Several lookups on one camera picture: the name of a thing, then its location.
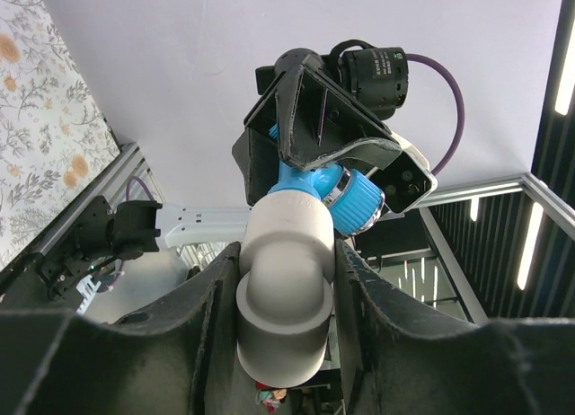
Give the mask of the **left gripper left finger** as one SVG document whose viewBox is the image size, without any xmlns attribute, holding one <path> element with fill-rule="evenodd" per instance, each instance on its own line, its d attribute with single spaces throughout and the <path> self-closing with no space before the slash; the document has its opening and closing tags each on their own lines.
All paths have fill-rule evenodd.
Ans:
<svg viewBox="0 0 575 415">
<path fill-rule="evenodd" d="M 229 414 L 239 243 L 114 324 L 64 310 L 1 314 L 4 414 Z"/>
</svg>

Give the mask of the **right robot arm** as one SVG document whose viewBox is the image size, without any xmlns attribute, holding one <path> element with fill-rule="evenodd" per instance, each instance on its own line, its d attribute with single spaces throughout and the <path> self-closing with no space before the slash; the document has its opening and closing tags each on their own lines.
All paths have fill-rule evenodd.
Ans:
<svg viewBox="0 0 575 415">
<path fill-rule="evenodd" d="M 406 55 L 347 40 L 327 55 L 291 49 L 256 69 L 259 99 L 232 148 L 248 205 L 279 179 L 279 164 L 311 171 L 331 163 L 384 169 L 402 148 L 384 124 L 408 91 Z"/>
</svg>

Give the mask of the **white elbow fitting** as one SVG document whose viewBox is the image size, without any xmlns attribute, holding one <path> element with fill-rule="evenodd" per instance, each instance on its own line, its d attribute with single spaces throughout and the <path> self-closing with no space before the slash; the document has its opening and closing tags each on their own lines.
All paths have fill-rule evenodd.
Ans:
<svg viewBox="0 0 575 415">
<path fill-rule="evenodd" d="M 248 220 L 239 270 L 241 366 L 272 388 L 301 385 L 323 363 L 332 315 L 335 246 L 327 207 L 297 190 L 259 200 Z"/>
</svg>

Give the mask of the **floral patterned table mat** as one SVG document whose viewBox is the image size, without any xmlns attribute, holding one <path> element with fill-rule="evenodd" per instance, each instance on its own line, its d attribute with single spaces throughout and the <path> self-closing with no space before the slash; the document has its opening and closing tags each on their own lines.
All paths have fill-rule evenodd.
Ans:
<svg viewBox="0 0 575 415">
<path fill-rule="evenodd" d="M 1 0 L 1 265 L 119 155 L 42 0 Z"/>
</svg>

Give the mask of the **left aluminium frame post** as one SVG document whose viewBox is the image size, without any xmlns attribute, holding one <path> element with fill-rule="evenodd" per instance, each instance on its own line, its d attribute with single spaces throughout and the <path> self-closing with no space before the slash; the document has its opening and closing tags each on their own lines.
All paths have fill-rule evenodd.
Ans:
<svg viewBox="0 0 575 415">
<path fill-rule="evenodd" d="M 137 143 L 123 145 L 112 163 L 1 270 L 1 287 L 10 286 L 20 277 L 28 260 L 39 254 L 46 255 L 95 197 L 104 196 L 110 204 L 117 198 L 121 199 L 128 178 L 144 161 L 145 157 Z"/>
</svg>

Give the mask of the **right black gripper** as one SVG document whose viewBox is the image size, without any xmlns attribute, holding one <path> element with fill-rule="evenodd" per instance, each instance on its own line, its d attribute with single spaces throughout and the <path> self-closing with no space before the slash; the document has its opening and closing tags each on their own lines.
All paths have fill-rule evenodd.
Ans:
<svg viewBox="0 0 575 415">
<path fill-rule="evenodd" d="M 351 161 L 385 168 L 402 152 L 372 112 L 309 64 L 278 75 L 243 124 L 247 129 L 234 143 L 232 156 L 249 206 L 278 182 L 279 155 L 310 171 Z M 278 130 L 279 153 L 276 141 L 262 134 L 272 127 Z"/>
</svg>

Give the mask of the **blue plastic water faucet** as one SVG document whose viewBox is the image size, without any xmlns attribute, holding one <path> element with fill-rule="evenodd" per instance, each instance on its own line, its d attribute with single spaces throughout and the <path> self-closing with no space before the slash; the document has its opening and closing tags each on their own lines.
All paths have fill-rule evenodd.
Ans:
<svg viewBox="0 0 575 415">
<path fill-rule="evenodd" d="M 281 190 L 297 190 L 321 200 L 332 216 L 334 229 L 343 236 L 371 228 L 385 204 L 385 194 L 363 173 L 338 163 L 300 171 L 281 162 L 278 182 L 270 192 Z"/>
</svg>

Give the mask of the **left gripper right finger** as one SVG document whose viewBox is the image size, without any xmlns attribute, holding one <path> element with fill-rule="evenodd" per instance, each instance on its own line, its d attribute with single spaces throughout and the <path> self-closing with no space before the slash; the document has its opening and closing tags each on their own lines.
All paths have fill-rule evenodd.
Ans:
<svg viewBox="0 0 575 415">
<path fill-rule="evenodd" d="M 458 320 L 335 245 L 334 303 L 348 414 L 571 414 L 571 319 Z"/>
</svg>

